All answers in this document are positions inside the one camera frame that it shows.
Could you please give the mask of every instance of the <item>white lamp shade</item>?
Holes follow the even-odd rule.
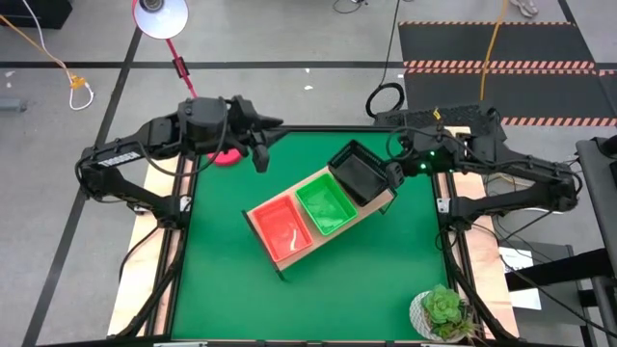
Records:
[[[153,39],[171,39],[180,34],[189,20],[186,0],[164,0],[160,10],[149,12],[133,0],[133,19],[137,26]]]

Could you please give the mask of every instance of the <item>green table surface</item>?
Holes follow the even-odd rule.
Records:
[[[172,328],[176,339],[422,339],[414,296],[447,285],[435,247],[428,176],[407,179],[375,213],[276,275],[241,210],[327,165],[356,139],[386,158],[386,133],[294,132],[270,148],[267,173],[251,160],[200,174]]]

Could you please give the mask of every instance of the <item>potted plant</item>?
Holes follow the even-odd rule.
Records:
[[[434,341],[457,342],[475,332],[471,307],[441,284],[414,298],[409,317],[418,333]]]

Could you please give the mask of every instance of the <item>white paper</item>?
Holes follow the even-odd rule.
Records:
[[[533,266],[533,259],[531,258],[530,251],[499,247],[499,253],[503,257],[503,261],[515,270],[521,270]],[[507,274],[510,272],[510,269],[508,269],[504,264],[503,271]],[[538,289],[526,289],[511,292],[510,301],[512,302],[513,307],[542,309]]]

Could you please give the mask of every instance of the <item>gray floor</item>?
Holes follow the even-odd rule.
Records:
[[[191,21],[176,38],[190,62],[382,61],[388,45],[394,1],[371,0],[357,13],[332,11],[331,0],[191,0]],[[612,0],[569,0],[596,61],[617,62],[617,11]],[[562,21],[554,0],[537,0],[539,21]],[[45,31],[47,46],[66,61],[122,61],[134,25],[126,1],[76,0],[66,28]],[[400,20],[495,20],[497,0],[415,0],[401,3]],[[522,20],[509,9],[507,20]],[[26,31],[31,36],[36,33]],[[6,28],[0,28],[0,61],[45,58]],[[395,36],[392,58],[401,60]],[[166,45],[142,38],[136,61],[169,61]],[[77,192],[72,167],[83,147],[93,143],[119,71],[79,70],[96,91],[94,104],[75,113],[67,107],[65,76],[54,69],[20,69],[10,77],[0,70],[0,94],[28,100],[24,114],[0,116],[0,341],[20,345],[51,259]],[[237,69],[193,70],[202,95],[251,99],[260,113],[292,124],[370,124],[365,98],[381,78],[380,69]],[[400,80],[392,69],[388,80]],[[168,69],[130,71],[109,138],[124,136],[152,117],[172,111],[187,95]],[[383,95],[377,106],[392,103]],[[610,136],[613,128],[507,127],[508,145],[552,160],[572,156],[576,140]],[[142,163],[127,168],[142,182]],[[498,183],[491,189],[509,189]],[[515,228],[533,212],[507,216]],[[126,251],[133,216],[121,205],[87,202],[60,277],[39,343],[103,338],[117,290],[117,274]],[[602,245],[588,198],[574,212],[551,216],[523,233],[530,241],[572,244],[576,252]],[[520,322],[531,340],[579,344],[573,327],[532,326]]]

